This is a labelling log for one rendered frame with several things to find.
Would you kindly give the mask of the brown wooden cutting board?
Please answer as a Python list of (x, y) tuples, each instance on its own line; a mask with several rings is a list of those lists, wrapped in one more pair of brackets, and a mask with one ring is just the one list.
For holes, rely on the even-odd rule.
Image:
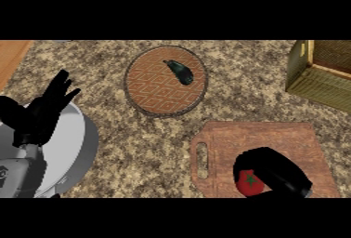
[[(198, 177), (199, 143), (207, 146), (207, 178)], [(244, 197), (235, 185), (233, 164), (242, 152), (260, 147), (275, 149), (303, 169), (313, 182), (313, 198), (341, 196), (311, 124), (213, 121), (191, 142), (192, 182), (205, 197)]]

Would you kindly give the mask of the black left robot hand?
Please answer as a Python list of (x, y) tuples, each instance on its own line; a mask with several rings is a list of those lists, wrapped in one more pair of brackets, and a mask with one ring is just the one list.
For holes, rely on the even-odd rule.
[(62, 70), (53, 77), (45, 94), (24, 107), (11, 97), (0, 96), (0, 121), (14, 129), (12, 146), (19, 148), (49, 143), (61, 112), (81, 89), (68, 92), (71, 79)]

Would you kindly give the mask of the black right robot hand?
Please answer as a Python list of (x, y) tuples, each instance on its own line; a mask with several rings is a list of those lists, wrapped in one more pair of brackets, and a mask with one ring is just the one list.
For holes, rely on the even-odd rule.
[(263, 192), (248, 199), (303, 199), (311, 194), (313, 182), (297, 164), (272, 148), (245, 151), (233, 164), (235, 184), (242, 170), (254, 170), (264, 183)]

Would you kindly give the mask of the dark eggplant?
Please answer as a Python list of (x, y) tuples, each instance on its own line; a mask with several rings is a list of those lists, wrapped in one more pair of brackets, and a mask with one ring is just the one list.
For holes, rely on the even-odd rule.
[(189, 86), (194, 82), (194, 73), (191, 69), (176, 60), (165, 60), (165, 65), (173, 71), (180, 83)]

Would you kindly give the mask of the red tomato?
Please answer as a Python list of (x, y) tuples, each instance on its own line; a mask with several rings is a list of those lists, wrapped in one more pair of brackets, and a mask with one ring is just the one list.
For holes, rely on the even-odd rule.
[(244, 196), (258, 195), (264, 191), (264, 182), (255, 176), (253, 169), (239, 172), (236, 187)]

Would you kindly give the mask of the olive wicker basket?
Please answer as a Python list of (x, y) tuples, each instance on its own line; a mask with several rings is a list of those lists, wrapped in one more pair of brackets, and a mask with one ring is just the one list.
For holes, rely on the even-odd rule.
[(351, 113), (351, 40), (298, 40), (285, 91)]

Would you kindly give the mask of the grey round plate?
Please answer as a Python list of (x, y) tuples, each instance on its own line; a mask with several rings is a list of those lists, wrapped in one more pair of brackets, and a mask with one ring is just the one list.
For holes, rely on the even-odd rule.
[[(25, 150), (15, 148), (12, 141), (14, 129), (0, 123), (0, 159), (25, 157)], [(92, 167), (98, 148), (98, 127), (71, 102), (61, 112), (50, 141), (43, 146), (48, 170), (36, 198), (49, 198), (76, 186)]]

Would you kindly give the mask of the oval patterned brown placemat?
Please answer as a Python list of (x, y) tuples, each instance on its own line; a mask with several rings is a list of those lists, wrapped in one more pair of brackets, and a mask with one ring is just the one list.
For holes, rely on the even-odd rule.
[[(176, 60), (192, 71), (194, 82), (188, 86), (180, 83), (165, 60)], [(205, 97), (207, 86), (208, 73), (201, 58), (180, 46), (151, 48), (127, 67), (127, 101), (149, 116), (171, 117), (188, 113)]]

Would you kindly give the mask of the orange-brown wooden panel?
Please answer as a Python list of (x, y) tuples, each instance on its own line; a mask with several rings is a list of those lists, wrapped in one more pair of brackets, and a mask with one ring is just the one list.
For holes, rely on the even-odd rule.
[(28, 53), (33, 40), (0, 40), (0, 91)]

